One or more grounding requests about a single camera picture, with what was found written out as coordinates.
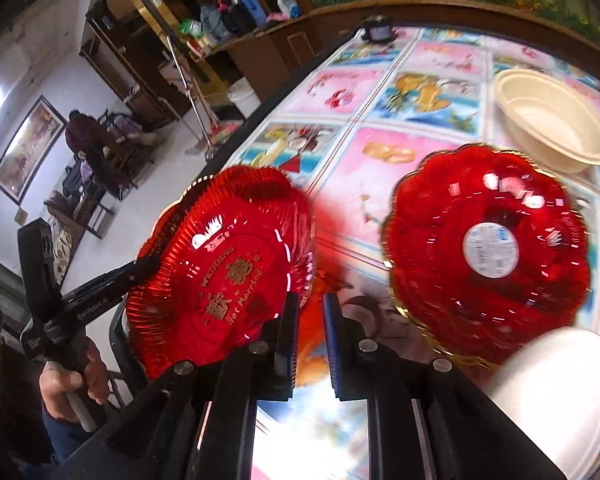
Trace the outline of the person's left hand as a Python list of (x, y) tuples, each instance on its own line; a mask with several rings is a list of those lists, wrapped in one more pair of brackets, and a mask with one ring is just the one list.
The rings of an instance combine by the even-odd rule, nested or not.
[(99, 405), (109, 398), (108, 373), (100, 352), (91, 338), (86, 338), (87, 364), (82, 373), (74, 370), (56, 370), (48, 361), (38, 378), (38, 386), (46, 412), (54, 419), (78, 422), (78, 416), (69, 404), (67, 394), (85, 386), (88, 396)]

